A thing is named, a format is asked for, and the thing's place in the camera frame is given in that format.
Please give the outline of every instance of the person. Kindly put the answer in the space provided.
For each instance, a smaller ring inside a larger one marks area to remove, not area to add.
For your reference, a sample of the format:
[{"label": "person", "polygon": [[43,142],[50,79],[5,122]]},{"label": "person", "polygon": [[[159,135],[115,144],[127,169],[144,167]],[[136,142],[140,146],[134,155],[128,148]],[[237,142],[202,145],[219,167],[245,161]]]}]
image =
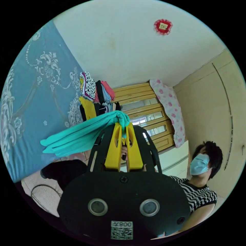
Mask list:
[{"label": "person", "polygon": [[[126,154],[127,148],[123,146],[121,155]],[[222,161],[223,154],[216,143],[211,141],[203,142],[203,144],[195,149],[192,156],[190,164],[191,179],[170,176],[183,188],[186,194],[190,206],[190,217],[179,231],[169,236],[176,235],[200,224],[213,211],[217,203],[217,194],[209,189],[207,181],[216,175],[221,167]],[[57,180],[60,188],[64,190],[73,179],[85,173],[86,168],[86,164],[80,160],[60,161],[46,166],[41,170],[40,174],[43,178]],[[148,166],[145,164],[143,171],[147,169]],[[163,235],[154,239],[169,236]]]},{"label": "person", "polygon": [[190,217],[179,231],[168,236],[164,234],[154,239],[165,238],[186,231],[200,224],[210,215],[217,203],[217,194],[209,189],[207,181],[217,174],[222,161],[223,154],[216,143],[203,142],[195,149],[192,156],[190,164],[191,179],[170,176],[183,188],[186,194],[190,206]]}]

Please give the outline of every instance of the cable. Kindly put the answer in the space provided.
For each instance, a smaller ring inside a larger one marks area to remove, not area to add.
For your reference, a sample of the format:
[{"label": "cable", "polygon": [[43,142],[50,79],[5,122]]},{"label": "cable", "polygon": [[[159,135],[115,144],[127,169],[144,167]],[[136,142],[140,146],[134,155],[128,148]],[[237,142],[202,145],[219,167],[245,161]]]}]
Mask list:
[{"label": "cable", "polygon": [[34,187],[32,188],[30,197],[31,197],[35,202],[37,202],[37,203],[41,206],[41,208],[42,208],[43,210],[45,210],[46,212],[52,214],[52,213],[51,213],[50,211],[48,211],[48,210],[46,209],[46,207],[44,207],[44,206],[39,202],[39,200],[33,195],[33,190],[34,190],[35,188],[37,188],[37,187],[40,187],[40,186],[46,186],[46,187],[51,188],[52,190],[54,190],[54,191],[58,194],[58,196],[59,196],[60,198],[61,198],[62,194],[59,193],[59,192],[57,192],[53,187],[51,187],[51,186],[49,186],[49,185],[46,185],[46,184],[42,184],[42,185],[39,184],[39,185],[36,185],[36,186],[34,186]]}]

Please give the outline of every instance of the qr code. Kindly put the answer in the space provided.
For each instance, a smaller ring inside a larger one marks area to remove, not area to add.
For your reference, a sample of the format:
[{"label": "qr code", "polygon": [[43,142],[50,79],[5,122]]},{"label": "qr code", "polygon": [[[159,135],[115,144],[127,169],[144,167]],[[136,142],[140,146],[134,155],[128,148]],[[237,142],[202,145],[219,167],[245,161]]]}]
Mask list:
[{"label": "qr code", "polygon": [[111,239],[132,240],[133,239],[132,222],[112,221],[111,222]]}]

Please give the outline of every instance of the blue bedspread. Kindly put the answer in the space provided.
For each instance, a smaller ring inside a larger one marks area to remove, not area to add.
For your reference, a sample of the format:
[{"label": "blue bedspread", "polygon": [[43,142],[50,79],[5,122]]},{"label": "blue bedspread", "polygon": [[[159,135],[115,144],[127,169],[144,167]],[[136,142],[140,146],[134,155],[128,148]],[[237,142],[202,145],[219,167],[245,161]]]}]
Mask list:
[{"label": "blue bedspread", "polygon": [[40,140],[81,123],[83,70],[53,21],[43,26],[17,56],[6,79],[1,105],[1,150],[14,182],[54,161]]}]

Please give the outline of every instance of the teal cloth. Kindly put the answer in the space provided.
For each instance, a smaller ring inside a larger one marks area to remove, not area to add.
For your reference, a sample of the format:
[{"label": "teal cloth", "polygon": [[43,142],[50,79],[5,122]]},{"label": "teal cloth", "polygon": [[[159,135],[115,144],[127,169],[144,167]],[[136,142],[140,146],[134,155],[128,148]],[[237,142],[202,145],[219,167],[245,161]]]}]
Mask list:
[{"label": "teal cloth", "polygon": [[126,126],[130,123],[129,116],[121,111],[113,111],[41,140],[41,145],[46,147],[43,153],[52,153],[58,157],[65,157],[90,150],[100,132],[116,122],[119,122],[122,126],[122,137],[125,138]]}]

